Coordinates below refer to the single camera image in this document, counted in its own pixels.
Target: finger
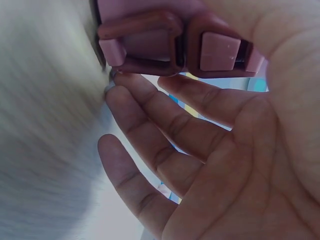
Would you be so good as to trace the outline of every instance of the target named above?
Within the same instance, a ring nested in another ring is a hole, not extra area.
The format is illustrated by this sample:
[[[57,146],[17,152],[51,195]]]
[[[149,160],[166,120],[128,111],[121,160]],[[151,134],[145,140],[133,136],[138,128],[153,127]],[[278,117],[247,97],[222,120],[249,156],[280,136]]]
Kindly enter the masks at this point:
[[[297,33],[317,25],[320,17],[316,0],[203,1],[265,56],[272,55]]]
[[[178,152],[123,86],[106,95],[119,127],[146,165],[177,195],[184,196],[203,164]]]
[[[161,77],[158,84],[201,115],[229,127],[234,125],[243,106],[257,95],[262,94],[221,89],[182,75]]]
[[[114,81],[129,89],[147,117],[179,148],[203,161],[228,134],[211,122],[191,116],[139,74],[118,74]]]
[[[177,204],[146,180],[115,136],[102,136],[98,142],[98,151],[104,170],[121,199],[139,221],[157,239],[161,239]]]

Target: fingernail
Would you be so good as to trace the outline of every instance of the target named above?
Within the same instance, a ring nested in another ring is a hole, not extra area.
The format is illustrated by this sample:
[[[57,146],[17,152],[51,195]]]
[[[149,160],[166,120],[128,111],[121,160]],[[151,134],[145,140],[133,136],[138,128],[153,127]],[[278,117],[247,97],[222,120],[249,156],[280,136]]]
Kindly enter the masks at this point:
[[[104,93],[106,94],[110,89],[112,89],[115,86],[115,77],[118,74],[117,71],[113,70],[111,68],[110,72],[109,72],[109,85],[105,87],[104,89]]]
[[[109,85],[105,87],[104,94],[106,94],[110,89],[112,89],[115,86],[115,82],[110,79]]]

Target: white fur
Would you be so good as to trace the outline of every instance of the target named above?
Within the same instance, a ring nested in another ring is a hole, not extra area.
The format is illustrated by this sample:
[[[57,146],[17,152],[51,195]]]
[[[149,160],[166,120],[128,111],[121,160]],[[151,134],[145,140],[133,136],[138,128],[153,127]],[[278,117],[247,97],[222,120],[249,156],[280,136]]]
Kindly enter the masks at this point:
[[[113,120],[93,15],[89,0],[0,0],[1,240],[122,240],[92,223],[100,190],[120,202],[97,153]],[[133,223],[124,206],[106,213],[126,222],[119,209]]]

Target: hand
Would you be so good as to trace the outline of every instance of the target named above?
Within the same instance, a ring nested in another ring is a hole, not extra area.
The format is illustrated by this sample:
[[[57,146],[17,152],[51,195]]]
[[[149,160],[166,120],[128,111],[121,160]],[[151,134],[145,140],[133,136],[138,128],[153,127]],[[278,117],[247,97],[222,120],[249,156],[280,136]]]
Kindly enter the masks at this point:
[[[112,135],[98,144],[105,171],[158,239],[319,238],[320,2],[207,4],[269,60],[270,92],[159,79],[202,115],[232,127],[227,131],[192,117],[142,76],[118,74],[106,102],[144,162],[182,202],[155,190]]]

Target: human hand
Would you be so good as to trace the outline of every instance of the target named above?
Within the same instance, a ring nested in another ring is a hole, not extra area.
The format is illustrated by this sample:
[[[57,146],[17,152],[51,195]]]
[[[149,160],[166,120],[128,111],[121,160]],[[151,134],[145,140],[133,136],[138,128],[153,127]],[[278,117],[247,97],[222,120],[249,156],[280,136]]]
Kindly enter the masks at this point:
[[[232,127],[227,131],[192,117],[142,76],[118,74],[106,102],[144,162],[182,202],[155,190],[111,135],[98,144],[105,171],[158,239],[319,238],[320,2],[207,3],[269,60],[270,92],[159,79],[202,115]]]

